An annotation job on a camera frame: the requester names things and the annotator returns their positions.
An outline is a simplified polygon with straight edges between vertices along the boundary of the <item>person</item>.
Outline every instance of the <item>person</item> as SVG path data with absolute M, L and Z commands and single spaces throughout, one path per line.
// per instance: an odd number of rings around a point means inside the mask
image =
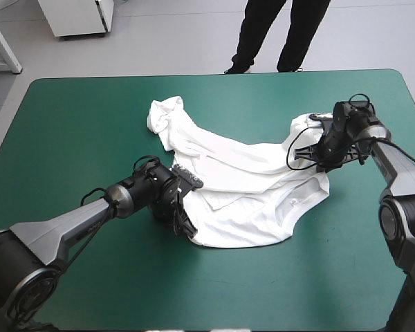
M 241 24 L 237 54 L 225 74 L 245 73 L 254 64 L 264 38 L 286 0 L 248 0 Z M 298 71 L 330 0 L 293 0 L 290 28 L 279 57 L 279 72 Z

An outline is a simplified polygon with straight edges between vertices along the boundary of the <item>gray floor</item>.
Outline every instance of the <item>gray floor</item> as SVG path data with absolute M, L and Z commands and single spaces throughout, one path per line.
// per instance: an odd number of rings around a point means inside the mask
M 270 30 L 253 73 L 275 71 L 290 2 Z M 111 34 L 70 41 L 53 37 L 37 0 L 0 10 L 1 32 L 24 67 L 21 75 L 0 74 L 0 144 L 37 78 L 221 73 L 236 48 L 245 4 L 116 0 Z M 303 67 L 394 68 L 415 99 L 415 0 L 333 0 Z

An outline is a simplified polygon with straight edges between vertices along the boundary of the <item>green tabletop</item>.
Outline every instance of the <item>green tabletop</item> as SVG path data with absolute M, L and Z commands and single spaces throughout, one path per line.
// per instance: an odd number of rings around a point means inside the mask
M 0 229 L 76 208 L 145 154 L 170 164 L 146 126 L 152 100 L 180 95 L 198 126 L 258 143 L 283 141 L 298 114 L 359 92 L 415 154 L 415 105 L 392 70 L 37 80 L 0 148 Z M 273 246 L 202 248 L 147 210 L 114 220 L 35 319 L 62 329 L 378 329 L 404 279 L 377 220 L 385 182 L 372 159 L 329 178 L 330 197 Z

